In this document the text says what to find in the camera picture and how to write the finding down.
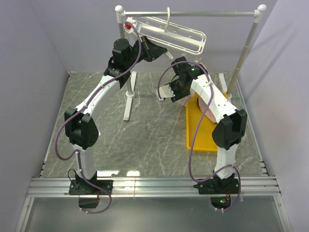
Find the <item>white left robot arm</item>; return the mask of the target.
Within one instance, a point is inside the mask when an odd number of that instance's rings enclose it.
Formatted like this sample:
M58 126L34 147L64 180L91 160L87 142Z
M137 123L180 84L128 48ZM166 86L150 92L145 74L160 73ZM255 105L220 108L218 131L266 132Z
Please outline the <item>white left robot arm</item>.
M65 111L65 135L73 145L77 160L75 179L69 193L84 195L79 199L79 208L95 214L101 195L111 196L112 180L99 180L94 165L93 146L98 140L96 121L108 100L118 92L131 76L130 70L139 62L152 62L168 50L152 43L147 37L138 38L134 45L121 38L113 43L112 56L103 76L89 96L75 108Z

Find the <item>white end hanger clip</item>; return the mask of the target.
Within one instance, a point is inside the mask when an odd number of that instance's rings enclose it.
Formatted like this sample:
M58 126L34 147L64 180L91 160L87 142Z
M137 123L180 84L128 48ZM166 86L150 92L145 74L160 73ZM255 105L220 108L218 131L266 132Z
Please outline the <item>white end hanger clip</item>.
M203 64L203 62L201 61L201 56L195 56L194 62L198 64Z

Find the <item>white plastic clip hanger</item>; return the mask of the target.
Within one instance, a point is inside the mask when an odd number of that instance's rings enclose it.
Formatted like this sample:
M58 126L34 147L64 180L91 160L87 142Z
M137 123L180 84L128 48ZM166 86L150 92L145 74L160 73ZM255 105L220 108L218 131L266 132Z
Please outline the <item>white plastic clip hanger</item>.
M162 47L194 56L201 55L207 40L206 34L172 23L169 8L167 14L164 20L154 16L129 16L125 12L126 21L133 19L142 23L140 36L147 36L151 42Z

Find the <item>white pink underwear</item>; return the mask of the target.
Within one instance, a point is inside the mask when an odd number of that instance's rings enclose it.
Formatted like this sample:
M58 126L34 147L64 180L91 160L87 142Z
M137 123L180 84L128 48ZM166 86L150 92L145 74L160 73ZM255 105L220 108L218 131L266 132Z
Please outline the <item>white pink underwear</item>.
M205 70L207 70L207 68L206 68L206 66L203 62L199 61L198 64L200 64ZM193 90L190 90L190 95L184 98L183 106L186 106L188 101L190 99L192 99L194 97L194 95L195 95L195 92Z

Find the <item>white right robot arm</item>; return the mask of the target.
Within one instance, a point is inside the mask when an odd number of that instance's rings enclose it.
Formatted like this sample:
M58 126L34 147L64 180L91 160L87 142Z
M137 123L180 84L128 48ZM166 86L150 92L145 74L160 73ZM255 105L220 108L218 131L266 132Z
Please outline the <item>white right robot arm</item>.
M235 157L245 134L247 112L239 110L228 101L200 64L180 57L171 66L178 77L171 83L171 90L175 95L172 101L188 96L189 90L193 90L206 103L202 113L210 111L216 123L211 133L217 146L216 166L210 177L194 179L195 187L205 194L240 194L240 175L235 167Z

